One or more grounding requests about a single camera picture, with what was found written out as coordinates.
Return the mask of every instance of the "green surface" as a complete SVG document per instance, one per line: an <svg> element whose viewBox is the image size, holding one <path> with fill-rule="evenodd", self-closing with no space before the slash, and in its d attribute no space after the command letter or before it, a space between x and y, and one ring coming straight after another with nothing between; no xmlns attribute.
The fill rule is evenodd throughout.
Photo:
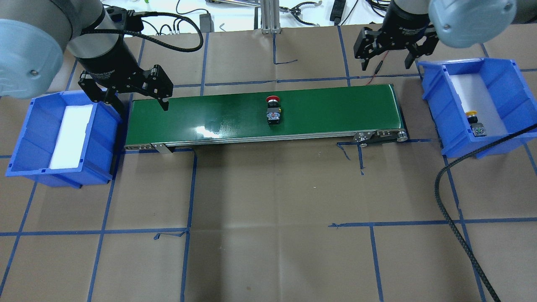
<svg viewBox="0 0 537 302"><path fill-rule="evenodd" d="M280 97L280 125L266 120L266 97ZM204 142L404 128L392 85L257 92L133 102L126 145Z"/></svg>

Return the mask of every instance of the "blue plastic container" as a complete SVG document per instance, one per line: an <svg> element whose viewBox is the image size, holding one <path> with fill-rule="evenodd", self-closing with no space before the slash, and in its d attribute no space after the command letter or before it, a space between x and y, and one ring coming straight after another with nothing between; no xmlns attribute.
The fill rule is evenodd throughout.
<svg viewBox="0 0 537 302"><path fill-rule="evenodd" d="M50 169L67 106L93 105L76 168ZM115 135L121 118L110 106L93 103L82 91L58 92L30 102L6 176L24 176L47 186L105 184L112 179Z"/></svg>
<svg viewBox="0 0 537 302"><path fill-rule="evenodd" d="M537 123L537 103L524 80L520 69L513 60L468 59L441 62L419 62L424 68L423 99L436 123L444 148L442 154L460 157L507 134L514 133ZM484 94L490 94L494 114L505 126L505 135L475 137L471 131L461 96L457 93L454 76L475 74L484 83ZM487 130L491 125L484 124ZM537 137L537 130L523 134L494 148L477 154L478 158L489 154L508 153L522 144Z"/></svg>

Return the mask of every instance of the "robotic arm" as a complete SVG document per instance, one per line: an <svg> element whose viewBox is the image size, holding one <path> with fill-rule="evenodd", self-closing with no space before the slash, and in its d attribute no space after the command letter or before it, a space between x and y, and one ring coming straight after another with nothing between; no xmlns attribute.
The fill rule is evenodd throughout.
<svg viewBox="0 0 537 302"><path fill-rule="evenodd" d="M173 83L159 65L142 70L123 41L124 34L182 52L197 51L203 45L195 23L171 13L105 9L100 0L0 0L0 7L0 96L31 98L45 93L67 48L85 68L78 84L92 101L111 104L121 112L116 92L138 92L157 99L167 110ZM179 48L140 34L142 17L161 15L193 25L200 44Z"/></svg>
<svg viewBox="0 0 537 302"><path fill-rule="evenodd" d="M522 8L518 15L517 4ZM368 27L360 31L354 57L366 70L374 56L408 49L408 69L415 59L431 55L439 39L455 48L484 43L499 35L516 15L530 18L528 14L535 16L536 10L536 0L392 0L379 31Z"/></svg>

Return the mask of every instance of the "green conveyor belt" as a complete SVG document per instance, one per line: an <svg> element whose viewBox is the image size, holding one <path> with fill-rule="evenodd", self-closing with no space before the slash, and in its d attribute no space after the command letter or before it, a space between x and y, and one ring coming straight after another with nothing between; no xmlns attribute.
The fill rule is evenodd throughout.
<svg viewBox="0 0 537 302"><path fill-rule="evenodd" d="M266 97L280 97L280 125L266 120ZM127 148L353 135L404 129L392 85L288 90L133 102Z"/></svg>

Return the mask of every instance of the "metal post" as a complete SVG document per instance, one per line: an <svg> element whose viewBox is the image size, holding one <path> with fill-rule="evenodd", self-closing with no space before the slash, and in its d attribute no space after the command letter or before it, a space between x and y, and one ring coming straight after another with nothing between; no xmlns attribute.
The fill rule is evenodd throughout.
<svg viewBox="0 0 537 302"><path fill-rule="evenodd" d="M261 32L280 33L280 1L261 0Z"/></svg>

